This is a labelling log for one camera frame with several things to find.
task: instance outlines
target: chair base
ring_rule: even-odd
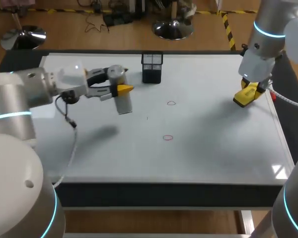
[[[190,20],[158,21],[152,26],[152,31],[157,36],[167,40],[181,40],[192,35],[194,29]]]
[[[46,40],[46,32],[37,26],[23,26],[22,30],[6,32],[0,43],[5,50],[32,50]]]

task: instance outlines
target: wooden floor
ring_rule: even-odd
[[[199,9],[207,9],[200,1]],[[258,7],[258,1],[251,1]],[[181,41],[167,41],[151,32],[153,19],[146,18],[128,25],[110,28],[110,32],[84,33],[86,15],[78,13],[29,12],[21,23],[38,25],[47,32],[47,41],[40,49],[105,49],[105,50],[229,50],[222,18],[216,15],[195,15],[192,36]],[[230,14],[229,25],[237,49],[247,43],[255,14]],[[101,16],[91,16],[97,26]],[[0,37],[14,27],[11,15],[0,13]],[[4,50],[0,47],[0,61]],[[298,65],[293,65],[298,76]],[[258,224],[266,212],[253,212]],[[67,212],[68,232],[112,233],[216,233],[236,234],[238,223],[233,211],[71,211]]]

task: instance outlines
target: white table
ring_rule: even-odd
[[[165,55],[159,85],[142,84],[141,55],[52,54],[42,65],[55,71],[77,60],[88,70],[128,68],[133,112],[119,116],[113,100],[81,98],[70,106],[79,142],[64,182],[283,185],[288,178],[294,163],[270,94],[244,109],[232,101],[240,90],[240,56]],[[69,159],[72,129],[53,104],[33,116],[37,152],[56,181]]]

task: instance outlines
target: cable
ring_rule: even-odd
[[[280,99],[284,100],[285,102],[288,102],[288,103],[290,103],[290,104],[292,104],[292,105],[298,107],[298,103],[296,103],[296,102],[294,102],[294,101],[292,101],[292,100],[290,100],[290,99],[284,97],[284,96],[281,95],[280,93],[276,92],[276,91],[273,89],[273,86],[272,86],[272,85],[270,85],[270,86],[268,87],[268,90],[269,90],[271,93],[275,94],[275,95],[276,95],[277,97],[279,97]]]
[[[59,105],[57,104],[57,101],[61,98],[61,96],[58,96],[55,100],[55,107],[56,109],[65,117],[65,120],[68,124],[71,125],[71,127],[73,128],[74,130],[74,142],[73,142],[73,147],[72,147],[72,151],[71,151],[71,157],[70,157],[70,160],[65,168],[65,171],[63,172],[63,174],[61,175],[60,179],[53,185],[53,188],[56,188],[57,186],[59,186],[64,177],[65,177],[65,173],[66,173],[66,170],[71,166],[73,160],[74,160],[74,157],[75,157],[75,152],[76,152],[76,149],[77,149],[77,127],[76,127],[76,123],[75,121],[73,121],[72,119],[70,119],[68,117],[68,104],[65,103],[65,112],[62,111],[62,109],[59,107]]]
[[[94,23],[88,21],[88,18],[90,17],[90,15],[91,15],[91,13],[90,13],[90,14],[87,16],[87,18],[85,19],[85,22],[87,23],[87,26],[86,26],[86,28],[85,28],[85,33],[89,32],[89,31],[92,30],[92,29],[96,29],[98,32],[101,32],[101,27],[102,27],[102,26],[103,26],[103,27],[106,27],[106,28],[107,28],[107,31],[108,31],[108,33],[109,33],[109,28],[108,28],[108,26],[106,26],[106,25],[104,25],[104,24],[101,24],[101,25],[100,25],[100,28],[98,29]]]

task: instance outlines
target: black cable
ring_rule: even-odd
[[[77,3],[78,3],[79,6],[88,7],[88,6],[91,6],[92,0],[89,0],[89,5],[82,5],[82,4],[80,4],[79,0],[77,0]]]
[[[88,21],[88,18],[90,17],[90,15],[91,15],[91,13],[90,13],[90,14],[86,17],[86,19],[85,19],[85,22],[87,23],[87,26],[86,26],[86,28],[85,28],[85,33],[89,32],[89,31],[92,30],[92,29],[96,29],[98,32],[101,32],[101,27],[102,27],[102,26],[106,27],[106,28],[107,28],[107,31],[108,31],[108,33],[109,33],[109,28],[108,28],[108,26],[106,26],[106,25],[104,25],[104,24],[101,24],[101,25],[100,25],[100,28],[98,29],[94,23]]]

